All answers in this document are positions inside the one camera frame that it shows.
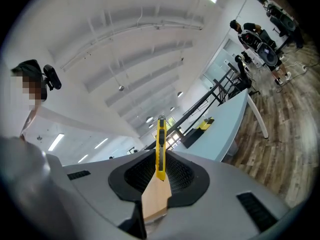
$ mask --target person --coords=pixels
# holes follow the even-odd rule
[[[295,24],[295,30],[290,31],[285,28],[285,26],[281,22],[281,17],[286,15],[283,11],[283,8],[279,8],[278,6],[269,3],[268,0],[257,0],[260,4],[262,4],[263,8],[267,11],[266,15],[270,18],[270,21],[279,29],[279,37],[283,37],[287,35],[292,38],[292,40],[296,44],[297,49],[302,49],[304,47],[304,39],[301,34],[301,30],[297,24]]]
[[[242,28],[241,25],[234,19],[230,22],[230,28],[232,28],[233,30],[235,30],[238,33],[238,38],[239,41],[241,42],[241,44],[243,45],[243,47],[247,50],[249,49],[249,47],[246,45],[246,43],[242,40],[241,38],[241,33],[242,33]],[[243,25],[243,29],[244,30],[249,30],[252,32],[255,32],[257,35],[260,35],[262,33],[262,28],[260,25],[254,24],[254,23],[245,23]],[[281,80],[280,76],[278,75],[277,71],[275,70],[276,68],[281,69],[281,71],[284,73],[285,75],[285,80],[289,81],[291,78],[291,73],[288,71],[286,71],[285,66],[283,65],[282,61],[280,60],[280,58],[278,57],[278,61],[276,63],[275,66],[269,66],[269,69],[271,71],[271,73],[274,75],[274,77],[277,79],[278,83],[280,85],[282,85],[284,82]]]
[[[19,63],[10,70],[11,77],[15,78],[12,86],[9,113],[5,127],[1,130],[6,137],[19,137],[25,140],[25,131],[34,121],[42,102],[47,99],[47,90],[42,77],[42,71],[35,59]]]

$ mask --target gray machine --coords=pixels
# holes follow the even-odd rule
[[[20,139],[1,139],[1,177],[15,206],[51,239],[249,239],[267,231],[288,206],[234,166],[168,151],[172,197],[146,235],[141,195],[155,171],[155,151],[62,166]]]
[[[263,35],[269,37],[266,31],[264,30]],[[275,66],[278,62],[278,57],[275,51],[260,38],[259,35],[250,31],[243,30],[238,36],[245,42],[245,44],[269,66]]]

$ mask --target ceiling beam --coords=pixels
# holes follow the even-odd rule
[[[157,102],[154,103],[154,106],[152,108],[148,110],[143,110],[143,112],[139,114],[139,118],[141,118],[144,121],[149,116],[154,117],[156,116],[155,114],[160,115],[163,112],[163,110],[164,112],[166,112],[165,107],[168,104],[173,104],[173,103],[176,103],[174,93],[171,93],[170,95],[167,95],[167,96],[163,96],[162,98],[159,98]],[[138,117],[135,115],[131,117],[130,120],[127,120],[127,122],[131,124],[136,119],[138,119]]]
[[[168,53],[180,51],[181,49],[188,49],[193,47],[192,40],[188,40],[185,42],[185,45],[179,45],[176,46],[176,43],[167,43],[164,45],[156,46],[154,53],[151,53],[151,49],[139,51],[138,53],[130,56],[128,59],[123,59],[125,61],[125,66],[121,66],[119,68],[113,69],[114,75],[120,74],[121,72],[124,72],[125,70],[138,65],[140,63],[143,63],[147,60],[151,60],[155,57],[162,56]],[[90,79],[88,82],[85,82],[84,85],[86,86],[86,89],[89,93],[92,93],[94,90],[96,90],[98,87],[103,85],[106,81],[108,81],[110,78],[112,78],[112,74],[110,73],[108,67],[106,69],[95,75],[92,79]]]
[[[159,115],[161,114],[161,108],[162,108],[162,107],[166,107],[166,106],[169,107],[169,106],[172,105],[172,104],[173,104],[173,101],[172,101],[172,100],[169,100],[169,101],[163,103],[162,105],[158,105],[158,106],[155,107],[154,109],[151,109],[150,111],[148,111],[148,114],[146,114],[145,116],[150,116],[150,117],[153,116],[153,120],[154,120],[154,119],[157,119],[157,116],[159,116]],[[140,133],[140,130],[143,129],[143,128],[145,128],[146,131],[149,131],[149,124],[146,123],[146,121],[144,121],[143,123],[139,124],[138,126],[136,126],[136,127],[132,126],[132,127],[136,130],[136,132],[137,132],[139,135],[142,136],[143,134],[145,134],[145,132],[144,132],[143,134],[141,134],[141,133]]]
[[[121,29],[118,31],[115,31],[113,33],[113,31],[108,31],[107,33],[105,33],[104,35],[99,35],[97,37],[100,45],[98,45],[97,42],[95,42],[94,39],[90,40],[88,43],[86,43],[85,45],[83,45],[81,48],[78,49],[78,53],[75,54],[74,56],[72,56],[72,58],[70,58],[67,62],[62,63],[60,68],[66,72],[68,71],[74,64],[76,64],[78,61],[82,60],[83,57],[85,57],[88,53],[88,51],[90,51],[90,53],[93,53],[94,50],[98,49],[99,47],[105,47],[107,45],[109,45],[111,42],[113,42],[113,39],[115,37],[118,37],[122,34],[127,34],[130,33],[132,31],[140,31],[141,30],[145,30],[147,31],[148,29],[152,30],[152,31],[157,31],[157,30],[166,30],[166,29],[188,29],[188,30],[194,30],[194,31],[200,31],[201,28],[199,26],[190,26],[190,28],[188,28],[189,25],[188,24],[181,24],[181,23],[172,23],[172,22],[161,22],[161,23],[141,23],[141,25],[139,27],[127,27],[125,29]]]
[[[101,12],[100,12],[100,19],[103,24],[103,27],[106,28],[107,27],[107,19],[106,19],[106,14],[105,14],[104,10],[101,10]]]
[[[155,7],[155,10],[154,10],[154,17],[158,17],[158,14],[159,14],[159,11],[160,11],[160,3],[158,3]]]
[[[172,70],[180,67],[183,65],[183,62],[181,60],[175,61],[169,65],[166,65],[160,69],[157,69],[156,71],[145,75],[144,77],[138,79],[137,81],[129,84],[126,88],[126,93],[123,91],[118,91],[114,95],[108,97],[105,100],[105,103],[107,104],[108,107],[112,106],[114,103],[119,101],[120,99],[126,97],[129,93],[132,93],[133,91],[142,88],[144,85],[149,83],[150,81],[156,79],[157,77],[160,77],[168,72],[171,72]]]
[[[148,95],[144,94],[143,96],[141,96],[140,97],[140,101],[137,104],[137,106],[142,104],[142,103],[147,103],[147,101],[149,101],[149,100],[152,100],[152,103],[153,103],[153,100],[155,99],[155,95],[160,93],[162,90],[166,91],[166,92],[162,93],[163,97],[168,97],[168,96],[172,95],[173,93],[176,93],[175,89],[173,87],[172,88],[162,88],[162,89],[159,89],[159,88],[156,87],[156,89],[152,90],[151,93],[148,92]],[[127,107],[127,110],[123,110],[123,111],[124,111],[123,112],[124,113],[123,116],[125,116],[126,114],[128,114],[131,111],[131,109],[130,109],[130,107]],[[131,120],[135,119],[137,116],[138,116],[138,114],[134,113],[134,115],[130,116],[127,120],[131,121]]]

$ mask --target white ceiling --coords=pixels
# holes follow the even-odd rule
[[[189,89],[211,58],[214,51],[206,36],[221,14],[218,4],[34,0],[21,16],[4,60],[8,68],[30,57],[41,67],[55,67],[62,88],[50,92],[43,106],[61,118],[50,126],[44,109],[28,137],[41,135],[47,150],[53,136],[70,131],[74,143],[61,144],[54,153],[63,150],[74,160],[106,136],[143,136],[149,131],[146,117],[168,115],[170,107],[178,107],[177,93]],[[85,125],[97,131],[86,131]]]

